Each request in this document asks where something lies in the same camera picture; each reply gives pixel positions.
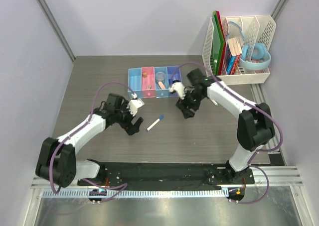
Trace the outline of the green folder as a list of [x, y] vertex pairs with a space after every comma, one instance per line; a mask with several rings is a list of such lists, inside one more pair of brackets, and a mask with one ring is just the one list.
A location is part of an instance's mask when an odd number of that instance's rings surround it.
[[213, 31], [212, 49], [211, 49], [211, 55], [210, 55], [210, 64], [211, 64], [211, 69], [213, 74], [218, 75], [221, 40], [219, 37], [219, 27], [218, 27], [216, 10], [212, 14], [212, 22], [213, 22], [214, 31]]

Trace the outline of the red folder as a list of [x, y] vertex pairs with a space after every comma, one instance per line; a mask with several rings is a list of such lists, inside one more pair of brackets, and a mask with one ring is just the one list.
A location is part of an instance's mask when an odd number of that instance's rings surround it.
[[220, 12], [216, 11], [216, 15], [217, 15], [218, 27], [219, 27], [219, 37], [220, 37], [220, 40], [221, 40], [221, 50], [220, 50], [220, 54], [219, 54], [218, 75], [221, 75], [223, 61], [224, 61], [224, 57], [225, 57], [226, 40], [225, 40], [224, 31], [223, 31], [223, 27], [222, 27], [222, 21], [221, 21], [221, 18], [220, 18]]

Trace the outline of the purple drawer box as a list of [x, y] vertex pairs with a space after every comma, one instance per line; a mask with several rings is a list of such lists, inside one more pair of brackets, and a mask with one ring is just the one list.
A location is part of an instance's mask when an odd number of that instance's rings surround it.
[[182, 81], [180, 69], [178, 69], [178, 66], [167, 66], [167, 79], [172, 79], [173, 81]]

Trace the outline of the blue marker pen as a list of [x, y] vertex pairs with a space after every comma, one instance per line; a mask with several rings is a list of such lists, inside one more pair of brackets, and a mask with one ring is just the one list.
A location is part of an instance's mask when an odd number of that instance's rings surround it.
[[156, 124], [158, 124], [162, 119], [164, 118], [164, 115], [161, 115], [158, 119], [156, 119], [148, 128], [146, 128], [146, 132], [150, 131]]

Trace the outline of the light blue drawer box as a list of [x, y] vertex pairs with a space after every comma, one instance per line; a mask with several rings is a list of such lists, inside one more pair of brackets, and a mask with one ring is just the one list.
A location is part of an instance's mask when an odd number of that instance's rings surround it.
[[143, 98], [141, 68], [131, 68], [128, 70], [128, 86], [137, 94], [138, 98]]

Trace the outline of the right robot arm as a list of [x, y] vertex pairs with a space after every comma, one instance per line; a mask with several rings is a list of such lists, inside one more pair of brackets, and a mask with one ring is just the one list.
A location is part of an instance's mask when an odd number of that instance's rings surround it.
[[187, 74], [191, 83], [186, 87], [179, 80], [170, 80], [169, 91], [177, 94], [176, 106], [184, 118], [194, 117], [200, 103], [207, 98], [222, 105], [238, 120], [235, 153], [225, 164], [225, 178], [238, 183], [247, 172], [253, 154], [275, 136], [274, 124], [269, 119], [270, 108], [266, 103], [256, 104], [229, 88], [219, 77], [205, 76], [200, 69]]

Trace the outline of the white file organizer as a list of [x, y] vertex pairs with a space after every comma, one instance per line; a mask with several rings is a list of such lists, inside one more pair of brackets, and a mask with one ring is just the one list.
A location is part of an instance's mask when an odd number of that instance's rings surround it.
[[[223, 30], [229, 29], [228, 22], [233, 21], [241, 26], [248, 44], [252, 46], [255, 42], [265, 44], [270, 48], [276, 29], [276, 23], [270, 15], [249, 15], [249, 16], [232, 16], [222, 17]], [[202, 51], [202, 60], [205, 65], [206, 74], [213, 74], [210, 55], [214, 37], [214, 23], [210, 19], [208, 22], [207, 33]], [[228, 75], [226, 70], [221, 70], [220, 78], [228, 85], [242, 84], [262, 84], [270, 75], [269, 68], [263, 70], [248, 70], [242, 66], [238, 66], [232, 75]]]

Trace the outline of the pink eraser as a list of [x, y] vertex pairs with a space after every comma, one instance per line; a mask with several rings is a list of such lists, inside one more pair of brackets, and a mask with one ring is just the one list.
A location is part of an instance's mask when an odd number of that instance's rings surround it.
[[162, 81], [158, 81], [158, 85], [159, 85], [160, 89], [162, 89], [162, 90], [166, 89], [166, 87]]

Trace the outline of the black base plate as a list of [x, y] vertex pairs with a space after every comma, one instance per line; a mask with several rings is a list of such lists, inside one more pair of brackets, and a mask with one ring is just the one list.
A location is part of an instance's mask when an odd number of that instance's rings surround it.
[[97, 185], [127, 183], [132, 191], [217, 190], [221, 185], [253, 185], [251, 169], [232, 173], [225, 164], [104, 162]]

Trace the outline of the books stack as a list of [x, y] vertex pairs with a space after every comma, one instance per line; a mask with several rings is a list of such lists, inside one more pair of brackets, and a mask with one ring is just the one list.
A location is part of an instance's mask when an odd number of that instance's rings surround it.
[[242, 55], [242, 48], [239, 37], [228, 39], [225, 53], [225, 70], [227, 75], [234, 75], [237, 69], [239, 59]]

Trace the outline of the clear tape roll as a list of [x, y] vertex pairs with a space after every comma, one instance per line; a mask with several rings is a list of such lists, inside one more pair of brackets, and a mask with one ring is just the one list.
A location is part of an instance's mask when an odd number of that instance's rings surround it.
[[156, 72], [155, 73], [155, 79], [156, 79], [156, 82], [164, 82], [165, 79], [166, 79], [166, 73], [165, 72], [162, 72], [162, 71], [159, 71], [159, 72]]

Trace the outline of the pink drawer box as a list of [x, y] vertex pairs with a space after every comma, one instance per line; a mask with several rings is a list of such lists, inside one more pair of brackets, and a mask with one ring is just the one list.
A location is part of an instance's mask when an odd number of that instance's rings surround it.
[[[143, 77], [143, 72], [147, 73], [147, 77]], [[151, 85], [152, 89], [147, 90], [147, 85]], [[142, 93], [144, 98], [155, 98], [155, 68], [154, 67], [142, 67]]]

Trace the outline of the blue headphones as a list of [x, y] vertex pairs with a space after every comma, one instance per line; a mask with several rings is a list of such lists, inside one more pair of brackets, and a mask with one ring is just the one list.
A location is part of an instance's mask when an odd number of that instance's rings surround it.
[[248, 56], [249, 45], [245, 44], [242, 48], [242, 56], [239, 60], [239, 66], [254, 71], [266, 69], [272, 60], [270, 53], [264, 43], [256, 43], [253, 48], [251, 60], [246, 60]]

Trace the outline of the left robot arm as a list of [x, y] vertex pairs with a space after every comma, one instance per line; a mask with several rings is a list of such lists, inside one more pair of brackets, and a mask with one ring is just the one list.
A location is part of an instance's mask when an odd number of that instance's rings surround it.
[[61, 188], [68, 187], [74, 180], [84, 179], [96, 186], [102, 185], [107, 177], [105, 164], [93, 159], [78, 161], [77, 154], [91, 139], [115, 123], [128, 135], [139, 132], [143, 118], [132, 121], [144, 104], [137, 95], [127, 100], [110, 93], [107, 100], [94, 108], [78, 126], [58, 138], [48, 137], [43, 141], [36, 175]]

